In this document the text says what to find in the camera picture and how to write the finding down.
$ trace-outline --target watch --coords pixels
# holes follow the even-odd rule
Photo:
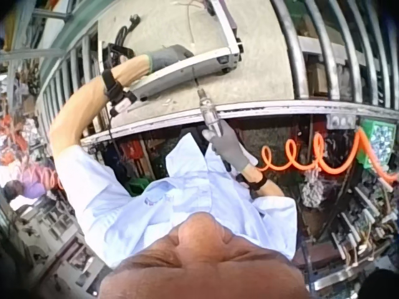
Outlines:
[[[265,177],[264,173],[262,173],[262,179],[261,179],[259,182],[257,182],[257,183],[252,182],[252,183],[251,183],[251,182],[247,181],[247,179],[244,178],[244,176],[240,173],[240,174],[236,177],[236,180],[237,180],[237,182],[239,182],[239,183],[246,183],[246,184],[249,186],[249,188],[250,188],[251,190],[253,190],[253,191],[258,191],[258,190],[260,190],[260,188],[263,187],[263,185],[266,184],[266,182],[267,182],[267,177]]]

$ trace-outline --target wooden board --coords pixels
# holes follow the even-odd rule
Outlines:
[[[194,54],[224,47],[219,23],[206,10],[190,6],[195,44],[191,43],[187,8],[171,0],[119,0],[99,20],[99,40],[115,42],[118,30],[129,26],[129,17],[138,14],[139,26],[126,38],[126,47],[137,54],[181,44]],[[244,44],[243,61],[227,75],[201,78],[200,84],[215,104],[294,98],[286,43],[277,17],[268,0],[226,0]],[[174,112],[198,108],[193,82],[159,94],[122,113],[112,126],[122,126]]]

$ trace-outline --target gloved hand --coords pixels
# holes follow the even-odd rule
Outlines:
[[[150,52],[147,54],[147,56],[150,60],[151,74],[181,60],[190,58],[194,56],[194,54],[184,48],[182,45],[173,45],[171,47]]]
[[[245,157],[240,147],[236,132],[224,120],[221,120],[221,126],[223,130],[222,137],[218,137],[209,130],[203,130],[202,135],[212,143],[213,149],[223,160],[241,172],[249,164],[249,160]]]

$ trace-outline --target dark hair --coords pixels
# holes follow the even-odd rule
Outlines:
[[[19,194],[17,192],[17,189],[15,188],[15,184],[21,184],[20,181],[9,181],[4,185],[3,191],[4,191],[4,197],[6,198],[6,201],[10,203],[13,199],[15,199]]]

